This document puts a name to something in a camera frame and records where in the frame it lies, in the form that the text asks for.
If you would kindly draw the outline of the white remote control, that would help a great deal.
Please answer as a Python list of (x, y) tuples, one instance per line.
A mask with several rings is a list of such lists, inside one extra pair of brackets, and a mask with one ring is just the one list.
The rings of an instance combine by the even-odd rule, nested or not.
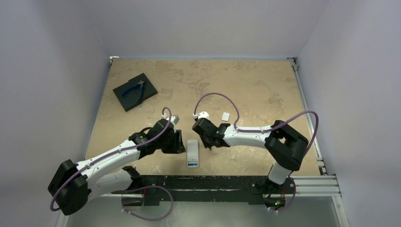
[[(187, 141), (187, 163), (188, 162), (198, 162), (199, 164), (199, 142), (198, 140), (188, 140)], [(198, 166), (187, 166), (188, 168), (197, 168)]]

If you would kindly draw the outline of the white battery cover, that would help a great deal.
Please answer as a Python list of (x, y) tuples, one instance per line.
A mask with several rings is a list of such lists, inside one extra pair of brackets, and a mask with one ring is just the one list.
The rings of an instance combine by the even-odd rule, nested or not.
[(230, 118), (230, 113), (223, 112), (221, 120), (224, 121), (224, 122), (228, 122), (229, 118)]

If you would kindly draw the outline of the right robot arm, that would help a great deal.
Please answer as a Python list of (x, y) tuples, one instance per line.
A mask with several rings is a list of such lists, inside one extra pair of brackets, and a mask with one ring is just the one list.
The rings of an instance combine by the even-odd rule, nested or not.
[(264, 127), (238, 127), (229, 123), (214, 125), (211, 120), (199, 117), (192, 130), (197, 133), (205, 148), (234, 146), (258, 147), (268, 150), (274, 158), (266, 188), (278, 192), (287, 177), (300, 169), (309, 146), (308, 139), (281, 120)]

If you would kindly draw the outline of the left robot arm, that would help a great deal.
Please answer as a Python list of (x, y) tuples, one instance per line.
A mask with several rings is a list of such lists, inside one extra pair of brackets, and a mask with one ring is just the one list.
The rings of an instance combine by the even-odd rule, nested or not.
[(117, 147), (91, 159), (62, 162), (53, 176), (48, 191), (52, 196), (50, 209), (71, 215), (89, 200), (109, 192), (140, 190), (140, 175), (129, 163), (152, 155), (185, 152), (181, 130), (176, 128), (178, 116), (162, 118), (153, 127), (132, 134)]

